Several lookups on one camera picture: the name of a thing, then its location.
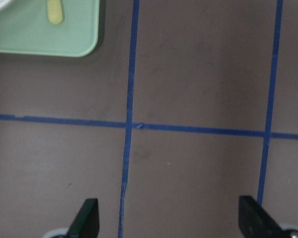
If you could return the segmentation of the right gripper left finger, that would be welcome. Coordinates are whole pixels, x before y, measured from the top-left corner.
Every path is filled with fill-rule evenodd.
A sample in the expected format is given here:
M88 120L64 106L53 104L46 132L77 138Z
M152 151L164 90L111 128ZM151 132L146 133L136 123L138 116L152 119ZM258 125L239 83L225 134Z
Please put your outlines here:
M100 230L97 198L86 199L70 225L67 238L97 238Z

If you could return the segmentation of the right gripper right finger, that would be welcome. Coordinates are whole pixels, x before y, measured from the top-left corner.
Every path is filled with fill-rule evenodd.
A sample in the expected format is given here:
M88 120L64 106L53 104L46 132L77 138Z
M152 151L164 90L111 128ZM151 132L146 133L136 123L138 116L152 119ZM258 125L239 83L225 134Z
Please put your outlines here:
M250 195L239 197L238 227L245 238L298 238L298 228L279 225Z

